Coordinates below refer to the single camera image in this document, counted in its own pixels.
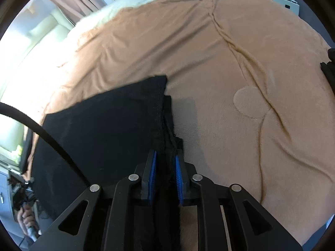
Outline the person left hand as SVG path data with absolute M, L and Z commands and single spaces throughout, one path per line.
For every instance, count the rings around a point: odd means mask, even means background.
M 22 206 L 18 211 L 17 221 L 20 225 L 21 230 L 26 236 L 28 236 L 29 227 L 34 227 L 37 232 L 39 231 L 39 226 L 36 222 L 33 209 L 28 204 Z

